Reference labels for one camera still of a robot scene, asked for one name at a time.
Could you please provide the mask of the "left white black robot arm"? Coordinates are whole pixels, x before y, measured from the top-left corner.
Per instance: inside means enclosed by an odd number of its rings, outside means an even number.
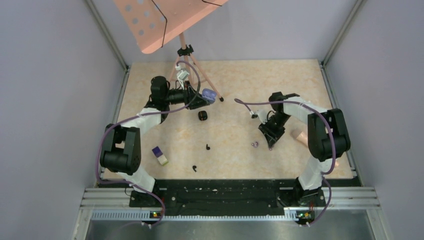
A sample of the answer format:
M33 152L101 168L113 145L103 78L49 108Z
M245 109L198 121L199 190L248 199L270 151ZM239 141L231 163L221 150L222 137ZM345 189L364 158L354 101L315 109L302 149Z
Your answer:
M164 76L156 76L150 83L151 93L141 112L126 122L106 127L99 164L134 184L135 190L142 193L141 200L154 207L160 202L161 194L154 189L156 180L141 166L142 135L166 120L170 105L184 104L186 109L198 109L213 104L217 93L208 88L197 91L187 80L181 88L171 88Z

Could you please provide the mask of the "purple earbud charging case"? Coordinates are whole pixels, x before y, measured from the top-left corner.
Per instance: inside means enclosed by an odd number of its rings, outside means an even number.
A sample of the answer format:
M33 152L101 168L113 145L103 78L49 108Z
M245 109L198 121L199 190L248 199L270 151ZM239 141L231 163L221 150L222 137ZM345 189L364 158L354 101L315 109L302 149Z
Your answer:
M201 96L210 104L213 104L216 101L217 93L212 89L204 88L201 92Z

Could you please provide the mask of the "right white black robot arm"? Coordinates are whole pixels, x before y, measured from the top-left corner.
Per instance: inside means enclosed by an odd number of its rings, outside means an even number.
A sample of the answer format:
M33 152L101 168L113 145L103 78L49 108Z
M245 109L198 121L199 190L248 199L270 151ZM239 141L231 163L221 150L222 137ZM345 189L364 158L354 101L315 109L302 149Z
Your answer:
M322 187L337 158L351 148L343 112L339 108L315 106L298 94L274 92L269 97L274 113L261 119L258 129L271 149L285 133L285 123L294 117L307 125L307 147L311 154L303 172L295 179L292 194L299 206L307 206Z

